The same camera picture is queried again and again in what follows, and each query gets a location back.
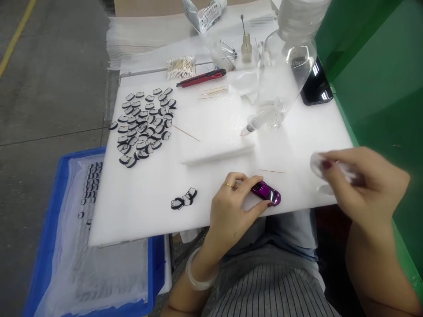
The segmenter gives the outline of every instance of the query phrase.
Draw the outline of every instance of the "green partition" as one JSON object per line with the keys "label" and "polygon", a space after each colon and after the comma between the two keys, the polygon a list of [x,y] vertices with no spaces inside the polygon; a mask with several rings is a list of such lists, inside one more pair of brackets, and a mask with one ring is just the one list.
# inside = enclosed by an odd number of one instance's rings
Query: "green partition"
{"label": "green partition", "polygon": [[[384,1],[377,18],[381,1],[345,3],[332,1],[316,35],[318,53],[352,138],[412,176],[394,228],[401,265],[423,302],[423,2]],[[348,30],[339,15],[359,4],[365,17],[377,21],[364,18]],[[352,10],[346,23],[351,15],[360,13]],[[353,36],[342,39],[342,32]]]}

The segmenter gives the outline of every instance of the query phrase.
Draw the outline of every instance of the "hand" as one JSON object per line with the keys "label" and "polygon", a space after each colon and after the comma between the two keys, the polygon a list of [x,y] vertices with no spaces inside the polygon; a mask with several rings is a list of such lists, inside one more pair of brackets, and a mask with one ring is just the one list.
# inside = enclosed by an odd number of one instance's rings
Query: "hand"
{"label": "hand", "polygon": [[251,188],[262,180],[262,176],[248,178],[243,173],[229,173],[211,201],[210,229],[203,246],[219,259],[240,240],[271,203],[270,200],[265,200],[248,211],[242,209],[242,203]]}
{"label": "hand", "polygon": [[[367,147],[321,153],[324,175],[340,208],[364,229],[388,224],[407,190],[410,176]],[[361,187],[350,185],[335,162],[351,164],[364,176]]]}

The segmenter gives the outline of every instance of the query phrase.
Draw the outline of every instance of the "clear plastic bottle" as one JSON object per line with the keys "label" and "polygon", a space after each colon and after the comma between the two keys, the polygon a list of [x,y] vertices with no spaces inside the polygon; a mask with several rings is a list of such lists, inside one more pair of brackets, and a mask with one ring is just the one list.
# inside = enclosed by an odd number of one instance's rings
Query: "clear plastic bottle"
{"label": "clear plastic bottle", "polygon": [[282,0],[279,29],[263,46],[257,116],[241,132],[247,135],[262,126],[278,127],[298,97],[316,61],[314,34],[330,0]]}

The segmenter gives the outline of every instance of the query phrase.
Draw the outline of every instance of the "yellow floor line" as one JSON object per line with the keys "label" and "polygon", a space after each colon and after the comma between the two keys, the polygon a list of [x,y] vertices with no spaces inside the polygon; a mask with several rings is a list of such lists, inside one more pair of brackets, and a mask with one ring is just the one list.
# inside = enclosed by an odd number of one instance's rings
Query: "yellow floor line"
{"label": "yellow floor line", "polygon": [[26,23],[28,22],[31,16],[32,10],[34,9],[34,6],[36,3],[37,3],[37,0],[29,1],[26,7],[25,13],[23,14],[23,17],[21,19],[21,22],[19,22],[18,28],[16,29],[12,39],[10,40],[9,46],[6,49],[3,60],[1,61],[1,64],[0,64],[0,78],[1,78],[1,75],[3,75],[3,72],[6,70],[7,64],[9,63],[9,59],[12,56],[13,50],[15,49],[15,46],[23,32],[23,29],[25,28]]}

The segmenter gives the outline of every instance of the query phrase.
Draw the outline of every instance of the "concrete floor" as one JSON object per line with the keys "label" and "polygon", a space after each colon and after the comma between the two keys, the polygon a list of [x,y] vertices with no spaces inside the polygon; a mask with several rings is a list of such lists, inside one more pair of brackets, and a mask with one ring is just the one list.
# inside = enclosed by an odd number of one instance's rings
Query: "concrete floor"
{"label": "concrete floor", "polygon": [[[0,59],[27,0],[0,1]],[[108,19],[98,0],[38,0],[0,79],[0,307],[20,316],[59,158],[100,146]]]}

